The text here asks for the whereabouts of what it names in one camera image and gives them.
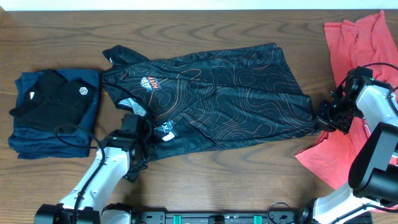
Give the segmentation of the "black patterned jersey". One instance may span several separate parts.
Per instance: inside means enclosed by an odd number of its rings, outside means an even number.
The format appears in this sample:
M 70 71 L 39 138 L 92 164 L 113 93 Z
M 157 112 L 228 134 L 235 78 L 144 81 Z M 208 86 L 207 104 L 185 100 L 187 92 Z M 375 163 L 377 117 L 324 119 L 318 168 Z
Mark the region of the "black patterned jersey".
M 152 123 L 151 160 L 316 133 L 311 98 L 276 44 L 149 59 L 117 45 L 101 83 L 115 106 Z

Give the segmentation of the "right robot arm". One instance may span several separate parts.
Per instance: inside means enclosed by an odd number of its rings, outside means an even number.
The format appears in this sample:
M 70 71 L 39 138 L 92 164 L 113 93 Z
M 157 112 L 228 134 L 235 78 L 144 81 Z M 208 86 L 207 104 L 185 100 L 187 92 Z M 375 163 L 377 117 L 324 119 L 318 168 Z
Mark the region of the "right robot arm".
M 348 181 L 305 207 L 301 223 L 372 223 L 371 210 L 397 213 L 397 102 L 395 88 L 373 78 L 369 65 L 350 70 L 332 102 L 322 101 L 316 122 L 324 131 L 348 133 L 355 117 L 370 133 L 355 157 Z

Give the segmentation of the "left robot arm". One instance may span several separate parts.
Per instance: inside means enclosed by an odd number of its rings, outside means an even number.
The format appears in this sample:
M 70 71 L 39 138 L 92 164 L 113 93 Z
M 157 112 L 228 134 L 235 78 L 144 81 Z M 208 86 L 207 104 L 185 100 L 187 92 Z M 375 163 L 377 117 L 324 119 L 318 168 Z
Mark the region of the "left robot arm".
M 147 167 L 155 151 L 149 142 L 152 130 L 145 117 L 125 114 L 121 128 L 98 141 L 96 157 L 79 183 L 58 204 L 43 204 L 34 223 L 140 223 L 141 215 L 132 206 L 108 200 L 121 179 Z

